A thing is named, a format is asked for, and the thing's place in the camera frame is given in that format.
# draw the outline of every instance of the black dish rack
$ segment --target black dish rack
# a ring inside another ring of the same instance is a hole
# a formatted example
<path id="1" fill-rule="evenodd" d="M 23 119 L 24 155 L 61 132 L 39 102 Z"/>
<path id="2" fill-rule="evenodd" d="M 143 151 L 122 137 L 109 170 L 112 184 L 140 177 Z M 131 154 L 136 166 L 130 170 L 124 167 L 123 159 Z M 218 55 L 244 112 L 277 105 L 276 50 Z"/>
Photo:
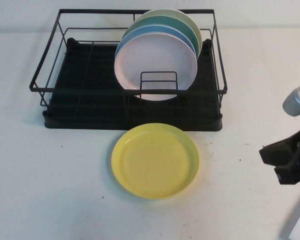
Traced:
<path id="1" fill-rule="evenodd" d="M 207 38 L 197 61 L 197 76 L 188 90 L 178 90 L 178 84 L 175 90 L 123 89 L 114 74 L 114 56 L 120 38 L 113 41 L 97 40 L 95 34 L 107 37 L 106 31 L 115 30 L 122 31 L 121 37 L 127 27 L 82 27 L 85 24 L 82 22 L 87 20 L 82 18 L 83 14 L 105 17 L 106 20 L 101 20 L 105 25 L 114 16 L 121 16 L 128 21 L 129 26 L 138 15 L 146 11 L 59 10 L 29 86 L 32 92 L 40 94 L 40 105 L 46 107 L 43 116 L 47 128 L 129 130 L 146 123 L 165 123 L 184 131 L 221 130 L 221 102 L 228 87 L 214 10 L 181 10 L 185 14 L 199 15 L 200 18 L 212 18 L 211 27 L 201 28 L 202 33 L 207 33 Z M 218 72 L 222 77 L 220 83 Z M 140 86 L 144 74 L 147 72 L 141 74 Z M 172 76 L 174 77 L 171 80 L 177 82 L 178 76 Z M 136 97 L 142 94 L 169 94 L 176 97 L 164 101 L 148 101 Z"/>

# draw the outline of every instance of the mint green plate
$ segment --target mint green plate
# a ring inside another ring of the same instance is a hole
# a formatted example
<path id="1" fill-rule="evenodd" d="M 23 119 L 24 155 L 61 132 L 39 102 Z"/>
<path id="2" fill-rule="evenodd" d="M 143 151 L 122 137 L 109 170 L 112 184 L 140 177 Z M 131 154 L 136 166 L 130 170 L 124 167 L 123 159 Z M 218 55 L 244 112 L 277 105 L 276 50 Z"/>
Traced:
<path id="1" fill-rule="evenodd" d="M 175 19 L 179 19 L 180 21 L 184 22 L 187 24 L 190 28 L 195 33 L 196 38 L 198 39 L 199 42 L 199 53 L 201 52 L 202 49 L 202 36 L 201 36 L 201 31 L 198 25 L 185 13 L 179 10 L 175 9 L 157 9 L 157 10 L 150 10 L 147 11 L 145 14 L 140 16 L 137 20 L 134 22 L 138 22 L 142 19 L 149 18 L 149 17 L 154 17 L 154 16 L 166 16 L 166 17 L 171 17 Z"/>
<path id="2" fill-rule="evenodd" d="M 139 21 L 134 22 L 125 32 L 122 38 L 124 38 L 128 33 L 132 32 L 133 30 L 146 26 L 146 25 L 153 25 L 153 24 L 159 24 L 159 25 L 166 25 L 169 27 L 172 27 L 174 29 L 179 30 L 181 33 L 183 33 L 192 43 L 194 50 L 195 50 L 195 56 L 198 59 L 200 54 L 200 44 L 197 39 L 197 36 L 195 32 L 192 30 L 191 27 L 189 27 L 187 24 L 185 24 L 183 21 L 176 19 L 174 17 L 170 16 L 150 16 L 144 19 L 141 19 Z"/>

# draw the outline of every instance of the light blue plate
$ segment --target light blue plate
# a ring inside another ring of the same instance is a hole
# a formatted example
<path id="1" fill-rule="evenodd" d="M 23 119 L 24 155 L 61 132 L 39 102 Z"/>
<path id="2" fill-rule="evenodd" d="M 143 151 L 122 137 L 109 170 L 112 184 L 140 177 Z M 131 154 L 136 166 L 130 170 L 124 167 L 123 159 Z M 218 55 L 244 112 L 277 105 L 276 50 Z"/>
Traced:
<path id="1" fill-rule="evenodd" d="M 148 25 L 164 25 L 169 26 L 171 28 L 174 28 L 181 33 L 183 33 L 192 43 L 194 50 L 195 50 L 195 56 L 198 59 L 200 54 L 200 44 L 198 41 L 198 38 L 194 32 L 194 30 L 189 27 L 187 24 L 185 24 L 183 21 L 169 16 L 150 16 L 144 19 L 141 19 L 139 21 L 135 21 L 125 32 L 123 37 L 125 37 L 127 34 L 132 32 L 135 29 L 138 29 L 143 26 Z"/>
<path id="2" fill-rule="evenodd" d="M 151 24 L 151 25 L 146 25 L 146 26 L 141 26 L 139 28 L 136 28 L 135 30 L 133 30 L 133 31 L 129 32 L 127 35 L 125 35 L 123 37 L 123 39 L 121 40 L 121 42 L 119 43 L 118 47 L 116 48 L 115 57 L 117 57 L 117 54 L 120 51 L 120 49 L 131 39 L 134 39 L 143 34 L 154 33 L 154 32 L 171 34 L 171 35 L 177 37 L 178 39 L 182 40 L 185 44 L 187 44 L 191 48 L 193 53 L 196 55 L 196 51 L 195 51 L 193 44 L 191 43 L 189 38 L 187 38 L 186 35 L 184 35 L 182 32 L 180 32 L 179 30 L 177 30 L 173 27 L 170 27 L 170 26 L 160 25 L 160 24 Z"/>

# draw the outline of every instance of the black drip tray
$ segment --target black drip tray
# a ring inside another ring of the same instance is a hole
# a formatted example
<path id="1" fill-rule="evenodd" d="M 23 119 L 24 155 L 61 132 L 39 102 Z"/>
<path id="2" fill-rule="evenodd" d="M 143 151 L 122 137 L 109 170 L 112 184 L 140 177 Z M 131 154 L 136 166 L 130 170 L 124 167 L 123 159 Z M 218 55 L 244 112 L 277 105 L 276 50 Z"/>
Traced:
<path id="1" fill-rule="evenodd" d="M 222 128 L 210 39 L 203 42 L 197 76 L 188 91 L 203 90 L 212 94 L 179 95 L 165 101 L 140 100 L 123 94 L 81 94 L 85 90 L 109 93 L 122 90 L 114 73 L 116 48 L 116 45 L 67 40 L 55 89 L 78 91 L 52 95 L 48 110 L 43 112 L 46 127 L 129 130 L 146 123 L 166 123 L 184 131 L 219 131 Z"/>

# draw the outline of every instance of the white wall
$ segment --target white wall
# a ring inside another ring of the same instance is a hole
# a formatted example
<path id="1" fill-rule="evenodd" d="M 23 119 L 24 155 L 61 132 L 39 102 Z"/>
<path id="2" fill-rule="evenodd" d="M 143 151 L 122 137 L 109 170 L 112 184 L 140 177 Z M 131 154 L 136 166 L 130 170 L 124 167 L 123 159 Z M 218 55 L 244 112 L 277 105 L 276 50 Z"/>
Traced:
<path id="1" fill-rule="evenodd" d="M 49 32 L 61 8 L 215 9 L 219 28 L 300 27 L 300 0 L 0 0 L 0 32 Z"/>

